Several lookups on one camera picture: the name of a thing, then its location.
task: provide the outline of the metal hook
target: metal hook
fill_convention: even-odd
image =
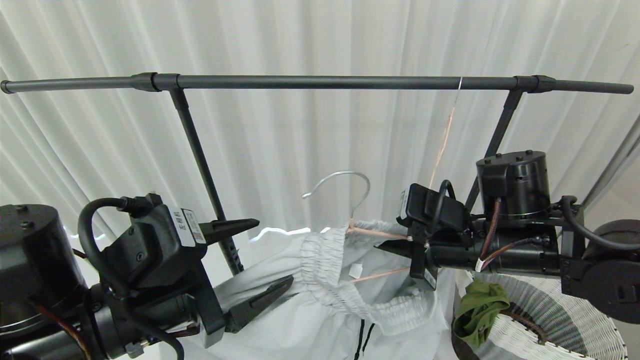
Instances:
[[[360,206],[360,204],[362,204],[364,199],[367,198],[367,196],[369,195],[369,190],[371,190],[371,182],[369,181],[369,178],[365,174],[363,174],[361,172],[353,171],[353,170],[336,171],[333,174],[328,175],[324,179],[320,180],[320,182],[318,182],[314,186],[314,188],[313,188],[313,190],[311,190],[311,192],[308,192],[308,193],[302,195],[302,199],[306,199],[307,197],[310,197],[311,195],[313,195],[316,192],[316,190],[320,187],[320,185],[322,185],[323,182],[331,179],[332,177],[335,177],[335,176],[338,176],[338,175],[346,175],[346,174],[360,176],[362,179],[364,179],[364,181],[367,182],[367,191],[364,193],[364,196],[362,197],[362,199],[360,199],[360,201],[358,202],[358,204],[356,204],[356,206],[351,208],[351,218],[353,218],[353,214],[356,212],[356,209]]]

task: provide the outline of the black cylindrical motor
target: black cylindrical motor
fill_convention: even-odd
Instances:
[[[500,218],[543,218],[551,205],[546,154],[518,151],[489,156],[476,163],[484,214],[493,216],[501,199]]]
[[[27,299],[65,314],[85,291],[56,209],[0,206],[0,341],[49,321]]]

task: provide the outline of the white wicker basket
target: white wicker basket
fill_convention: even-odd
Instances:
[[[539,345],[535,333],[509,316],[499,315],[488,341],[479,348],[470,349],[475,358],[628,358],[627,348],[613,321],[587,300],[563,295],[559,280],[500,274],[474,274],[474,277],[501,284],[509,300],[529,314],[548,336],[546,345]]]

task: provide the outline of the bolt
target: bolt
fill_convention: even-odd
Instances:
[[[22,226],[23,230],[26,230],[26,229],[31,229],[35,225],[36,224],[33,221],[27,220],[27,221],[23,221],[20,226]]]

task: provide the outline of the green cloth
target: green cloth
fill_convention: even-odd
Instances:
[[[500,284],[475,280],[467,286],[453,321],[453,333],[469,345],[479,347],[491,332],[496,316],[511,303]]]

